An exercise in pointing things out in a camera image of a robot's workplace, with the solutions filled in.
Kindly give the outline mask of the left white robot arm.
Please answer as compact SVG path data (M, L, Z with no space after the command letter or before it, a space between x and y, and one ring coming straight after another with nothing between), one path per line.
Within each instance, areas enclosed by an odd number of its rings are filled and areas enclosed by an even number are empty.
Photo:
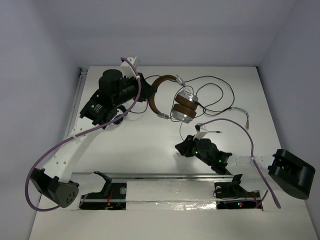
M28 205L35 211L47 212L31 202L29 183L56 205L50 210L69 207L79 193L79 184L71 180L77 163L105 128L123 119L138 102L151 98L156 89L146 82L141 72L125 75L120 70L105 70L98 80L98 89L88 99L79 114L78 124L88 120L94 127L72 134L44 153L29 170L24 195Z

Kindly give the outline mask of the aluminium rail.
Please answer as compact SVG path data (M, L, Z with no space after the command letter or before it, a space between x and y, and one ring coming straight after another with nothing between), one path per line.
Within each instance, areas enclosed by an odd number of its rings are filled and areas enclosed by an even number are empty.
M199 181L231 181L231 175L217 174L183 174L183 173L110 173L104 172L105 175L112 179L129 179L129 180L199 180Z
M77 83L77 88L75 91L75 96L73 98L72 106L71 106L71 112L68 118L67 126L63 135L63 140L68 137L68 135L72 132L72 129L74 128L74 124L77 119L77 112L79 109L79 104L81 101L82 92L85 86L86 78L88 75L88 67L80 67L79 68L79 79Z

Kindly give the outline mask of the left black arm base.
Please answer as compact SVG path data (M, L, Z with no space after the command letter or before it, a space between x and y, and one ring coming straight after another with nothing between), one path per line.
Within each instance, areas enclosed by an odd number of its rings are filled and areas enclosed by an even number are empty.
M104 179L104 185L99 192L90 192L81 196L79 208L81 210L126 210L126 182L113 182L106 174L95 171L94 174Z

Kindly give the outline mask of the aluminium front rail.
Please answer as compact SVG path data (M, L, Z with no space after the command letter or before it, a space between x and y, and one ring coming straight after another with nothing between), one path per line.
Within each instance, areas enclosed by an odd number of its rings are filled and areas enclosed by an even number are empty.
M183 174L183 173L110 173L104 172L105 175L112 179L129 179L129 180L199 180L199 181L231 181L231 175L217 174Z

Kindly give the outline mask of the white black headphones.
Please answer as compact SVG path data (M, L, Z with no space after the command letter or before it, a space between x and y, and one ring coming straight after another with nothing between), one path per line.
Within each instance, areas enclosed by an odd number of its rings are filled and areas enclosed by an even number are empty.
M127 108L124 105L119 105L117 108L111 107L107 108L104 117L105 122L112 122L110 125L117 126L121 124L124 120L124 113L127 111Z

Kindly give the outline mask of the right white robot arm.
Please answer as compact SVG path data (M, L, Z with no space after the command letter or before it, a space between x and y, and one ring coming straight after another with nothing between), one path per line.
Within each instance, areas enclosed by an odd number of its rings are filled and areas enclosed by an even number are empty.
M208 138L192 135L175 149L184 157L201 160L218 175L235 176L230 189L238 197L255 190L280 189L293 198L307 200L316 173L313 166L285 149L269 156L239 156L219 150Z

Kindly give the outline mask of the aluminium left rail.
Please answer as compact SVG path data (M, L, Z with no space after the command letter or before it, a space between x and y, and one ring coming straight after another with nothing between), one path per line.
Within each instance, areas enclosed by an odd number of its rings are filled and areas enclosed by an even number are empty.
M82 92L85 86L86 78L88 75L88 67L80 67L79 68L79 79L77 83L77 88L75 91L75 96L73 98L72 106L71 106L71 112L68 118L67 126L63 135L63 140L68 137L68 135L72 132L72 129L74 128L74 124L77 119L77 112L79 109L79 104L81 101Z

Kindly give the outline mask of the brown silver headphones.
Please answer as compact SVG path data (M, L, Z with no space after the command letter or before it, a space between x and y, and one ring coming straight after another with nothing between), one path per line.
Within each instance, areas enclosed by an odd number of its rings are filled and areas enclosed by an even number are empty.
M173 99L173 106L170 110L170 115L165 114L156 106L155 95L157 93L158 87L165 81L174 81L182 87L182 90L177 93ZM150 109L162 119L175 119L183 123L190 123L196 117L196 110L199 105L198 97L192 92L186 90L186 83L178 76L173 75L163 75L158 77L151 85L155 89L155 93L148 99L148 104Z

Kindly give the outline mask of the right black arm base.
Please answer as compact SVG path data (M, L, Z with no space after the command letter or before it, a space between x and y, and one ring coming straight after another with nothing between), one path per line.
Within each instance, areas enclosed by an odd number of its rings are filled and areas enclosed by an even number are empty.
M240 183L242 174L233 176L229 182L215 182L213 197L217 200L218 210L263 209L261 196L258 190L247 191Z

